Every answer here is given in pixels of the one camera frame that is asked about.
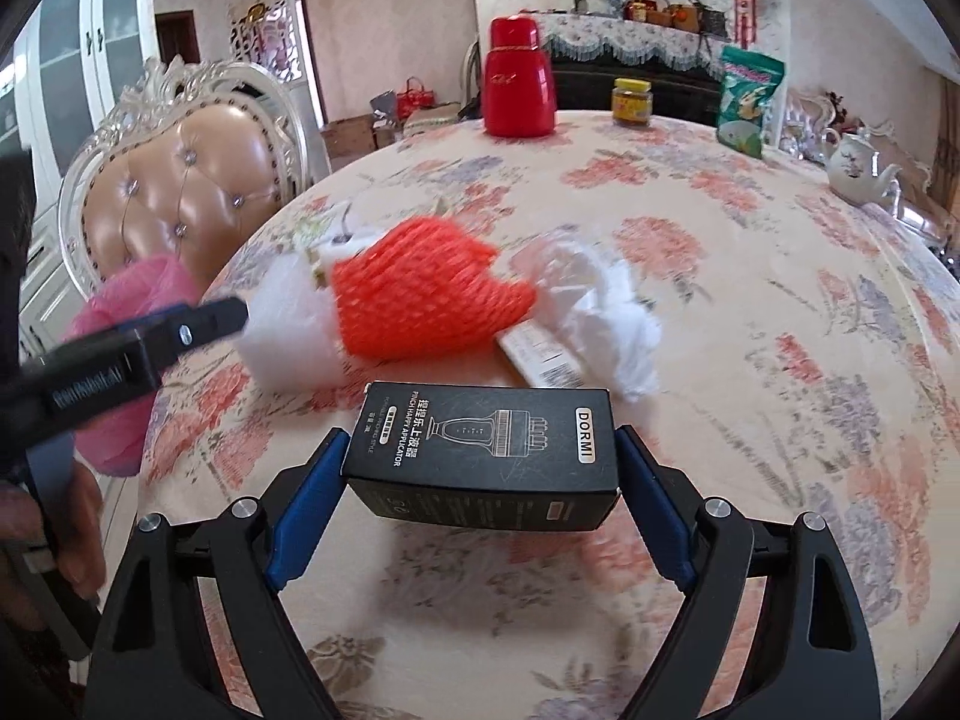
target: jar label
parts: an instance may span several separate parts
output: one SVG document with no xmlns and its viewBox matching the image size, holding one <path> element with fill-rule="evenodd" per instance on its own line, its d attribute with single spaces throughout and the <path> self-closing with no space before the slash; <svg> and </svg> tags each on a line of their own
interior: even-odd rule
<svg viewBox="0 0 960 720">
<path fill-rule="evenodd" d="M 653 100 L 647 98 L 628 98 L 625 95 L 613 95 L 613 117 L 624 122 L 649 122 L 653 113 Z"/>
</svg>

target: curtain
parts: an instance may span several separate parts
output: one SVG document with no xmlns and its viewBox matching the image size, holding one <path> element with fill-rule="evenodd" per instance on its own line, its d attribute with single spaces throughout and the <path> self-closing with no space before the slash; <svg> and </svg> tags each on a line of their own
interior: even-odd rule
<svg viewBox="0 0 960 720">
<path fill-rule="evenodd" d="M 930 196 L 953 212 L 954 203 L 960 210 L 960 86 L 947 79 L 942 81 L 940 136 L 937 140 L 937 156 L 933 161 Z"/>
</svg>

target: white teapot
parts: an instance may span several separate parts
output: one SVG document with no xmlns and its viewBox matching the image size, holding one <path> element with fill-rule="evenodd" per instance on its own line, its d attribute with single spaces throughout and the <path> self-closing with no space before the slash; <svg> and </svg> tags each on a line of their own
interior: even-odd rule
<svg viewBox="0 0 960 720">
<path fill-rule="evenodd" d="M 836 143 L 827 139 L 830 135 Z M 864 129 L 860 129 L 856 135 L 846 133 L 842 138 L 830 127 L 824 132 L 821 141 L 827 156 L 830 189 L 851 205 L 875 202 L 896 213 L 901 199 L 896 174 L 901 171 L 901 166 L 889 165 L 880 172 L 880 152 L 865 136 Z"/>
</svg>

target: black box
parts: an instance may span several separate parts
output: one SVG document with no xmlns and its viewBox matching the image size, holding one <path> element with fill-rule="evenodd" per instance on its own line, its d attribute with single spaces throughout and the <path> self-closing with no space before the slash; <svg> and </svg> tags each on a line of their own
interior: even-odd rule
<svg viewBox="0 0 960 720">
<path fill-rule="evenodd" d="M 590 531 L 619 495 L 610 395 L 374 382 L 343 475 L 381 517 Z"/>
</svg>

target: green snack bag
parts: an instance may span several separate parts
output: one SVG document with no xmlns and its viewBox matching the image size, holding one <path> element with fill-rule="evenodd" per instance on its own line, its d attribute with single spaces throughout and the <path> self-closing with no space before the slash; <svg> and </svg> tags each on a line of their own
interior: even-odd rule
<svg viewBox="0 0 960 720">
<path fill-rule="evenodd" d="M 762 53 L 725 46 L 717 140 L 748 156 L 763 153 L 763 114 L 784 80 L 784 63 Z"/>
</svg>

